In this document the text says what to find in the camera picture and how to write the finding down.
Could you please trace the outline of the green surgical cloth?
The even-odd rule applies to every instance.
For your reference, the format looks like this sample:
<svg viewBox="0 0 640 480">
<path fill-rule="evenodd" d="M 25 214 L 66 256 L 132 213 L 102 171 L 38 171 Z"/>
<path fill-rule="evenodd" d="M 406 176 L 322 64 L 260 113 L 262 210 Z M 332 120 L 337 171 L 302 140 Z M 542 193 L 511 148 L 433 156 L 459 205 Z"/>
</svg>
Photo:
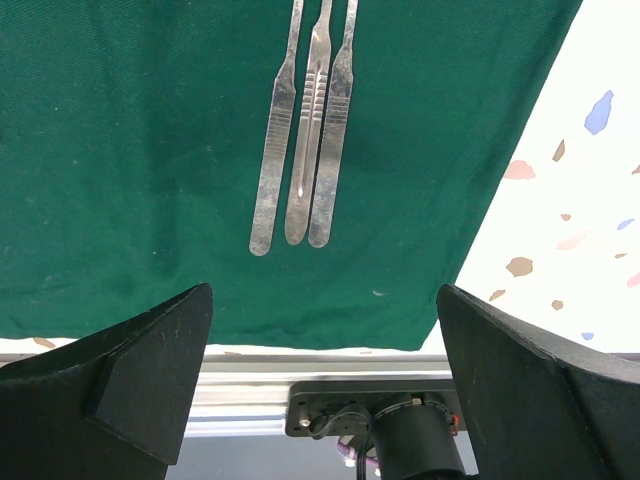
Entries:
<svg viewBox="0 0 640 480">
<path fill-rule="evenodd" d="M 1 334 L 82 338 L 200 283 L 210 341 L 416 350 L 576 1 L 363 1 L 331 237 L 249 250 L 288 1 L 1 5 Z"/>
</svg>

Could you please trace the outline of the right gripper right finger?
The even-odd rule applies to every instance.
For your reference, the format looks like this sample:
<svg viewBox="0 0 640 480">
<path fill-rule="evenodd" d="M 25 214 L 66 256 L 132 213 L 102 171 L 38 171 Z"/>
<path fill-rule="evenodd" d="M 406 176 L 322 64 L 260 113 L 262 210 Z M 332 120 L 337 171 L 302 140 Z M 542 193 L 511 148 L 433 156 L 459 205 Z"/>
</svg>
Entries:
<svg viewBox="0 0 640 480">
<path fill-rule="evenodd" d="M 454 286 L 441 332 L 482 479 L 636 479 L 639 364 Z"/>
</svg>

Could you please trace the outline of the steel scalpel handle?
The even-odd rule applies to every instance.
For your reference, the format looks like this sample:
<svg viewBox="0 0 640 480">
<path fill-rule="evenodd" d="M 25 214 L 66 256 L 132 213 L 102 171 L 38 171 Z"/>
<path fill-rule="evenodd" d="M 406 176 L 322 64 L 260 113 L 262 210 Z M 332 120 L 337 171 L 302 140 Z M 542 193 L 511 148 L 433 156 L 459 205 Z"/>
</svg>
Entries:
<svg viewBox="0 0 640 480">
<path fill-rule="evenodd" d="M 285 237 L 299 244 L 307 231 L 331 58 L 332 0 L 324 0 L 312 32 L 291 174 Z"/>
<path fill-rule="evenodd" d="M 303 8 L 303 0 L 293 2 L 286 54 L 273 84 L 249 241 L 249 250 L 255 256 L 266 255 L 273 238 L 296 99 L 295 64 Z"/>
<path fill-rule="evenodd" d="M 329 242 L 343 146 L 353 91 L 353 40 L 358 0 L 347 3 L 343 42 L 331 67 L 322 143 L 317 166 L 308 241 L 314 248 Z"/>
</svg>

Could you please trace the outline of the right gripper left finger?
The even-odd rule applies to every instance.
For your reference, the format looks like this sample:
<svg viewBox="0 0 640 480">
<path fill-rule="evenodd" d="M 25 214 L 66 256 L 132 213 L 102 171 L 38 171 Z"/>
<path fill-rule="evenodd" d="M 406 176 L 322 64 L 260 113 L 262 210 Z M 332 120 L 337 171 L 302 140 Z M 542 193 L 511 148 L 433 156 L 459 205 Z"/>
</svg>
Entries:
<svg viewBox="0 0 640 480">
<path fill-rule="evenodd" d="M 212 317 L 212 290 L 202 283 L 2 366 L 2 478 L 165 478 L 179 457 Z"/>
</svg>

